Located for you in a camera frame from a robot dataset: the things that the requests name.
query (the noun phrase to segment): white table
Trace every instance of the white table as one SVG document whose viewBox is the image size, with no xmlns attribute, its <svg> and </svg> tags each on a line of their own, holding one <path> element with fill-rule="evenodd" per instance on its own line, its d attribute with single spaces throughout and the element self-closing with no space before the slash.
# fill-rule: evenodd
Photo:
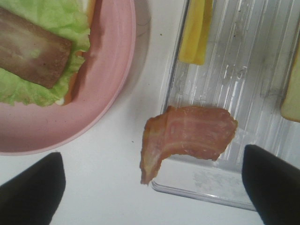
<svg viewBox="0 0 300 225">
<path fill-rule="evenodd" d="M 135 60 L 124 89 L 89 131 L 52 150 L 62 153 L 67 179 L 52 225 L 263 224 L 253 211 L 163 194 L 140 184 L 143 127 L 161 111 L 183 2 L 136 0 L 138 23 L 145 21 L 141 12 L 146 3 L 151 22 L 138 26 Z M 0 156 L 0 184 L 49 152 Z"/>
</svg>

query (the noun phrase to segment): green lettuce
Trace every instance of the green lettuce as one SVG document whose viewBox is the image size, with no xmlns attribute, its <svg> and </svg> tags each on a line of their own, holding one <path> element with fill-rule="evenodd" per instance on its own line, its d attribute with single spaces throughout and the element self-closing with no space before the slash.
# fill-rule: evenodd
<svg viewBox="0 0 300 225">
<path fill-rule="evenodd" d="M 0 7 L 73 42 L 66 68 L 52 89 L 28 82 L 0 68 L 0 102 L 52 105 L 68 92 L 69 80 L 84 63 L 77 51 L 88 51 L 90 27 L 77 0 L 0 0 Z"/>
</svg>

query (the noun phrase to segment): clear plastic tray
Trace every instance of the clear plastic tray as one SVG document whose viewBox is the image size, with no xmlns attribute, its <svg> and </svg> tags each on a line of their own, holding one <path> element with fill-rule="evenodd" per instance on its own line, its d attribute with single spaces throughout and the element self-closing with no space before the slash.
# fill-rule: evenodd
<svg viewBox="0 0 300 225">
<path fill-rule="evenodd" d="M 300 123 L 280 115 L 300 30 L 298 0 L 214 1 L 203 66 L 177 60 L 185 2 L 170 69 L 167 105 L 216 106 L 239 122 L 220 158 L 174 155 L 163 161 L 155 190 L 255 210 L 241 180 L 243 151 L 256 144 L 300 167 Z"/>
</svg>

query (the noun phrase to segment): cheese slice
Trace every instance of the cheese slice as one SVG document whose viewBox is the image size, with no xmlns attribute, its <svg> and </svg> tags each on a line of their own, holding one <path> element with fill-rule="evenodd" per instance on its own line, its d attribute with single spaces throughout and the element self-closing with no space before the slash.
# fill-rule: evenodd
<svg viewBox="0 0 300 225">
<path fill-rule="evenodd" d="M 213 0 L 191 0 L 180 47 L 180 61 L 204 64 L 212 5 Z"/>
<path fill-rule="evenodd" d="M 300 122 L 300 45 L 294 59 L 289 86 L 281 105 L 281 115 L 292 121 Z"/>
</svg>

